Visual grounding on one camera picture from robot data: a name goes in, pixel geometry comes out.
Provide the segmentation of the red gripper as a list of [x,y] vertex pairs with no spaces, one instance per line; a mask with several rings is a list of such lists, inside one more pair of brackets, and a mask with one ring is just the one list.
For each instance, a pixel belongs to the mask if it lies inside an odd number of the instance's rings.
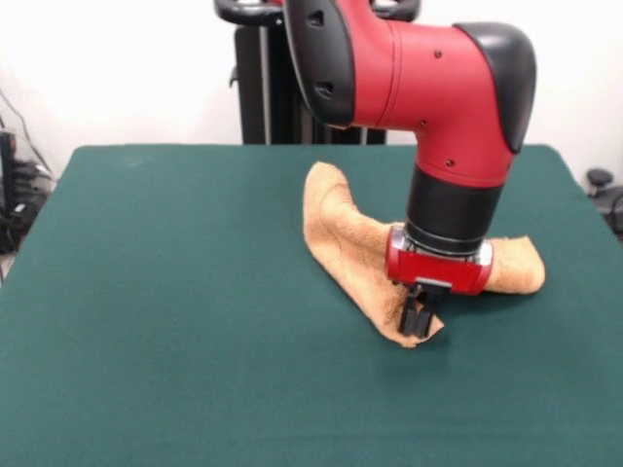
[[[479,295],[491,276],[493,262],[493,244],[487,240],[474,255],[440,256],[417,248],[402,227],[391,227],[385,249],[386,275],[393,282],[408,285],[398,326],[400,334],[427,338],[432,318],[450,292]],[[438,286],[422,286],[420,291],[415,284]]]

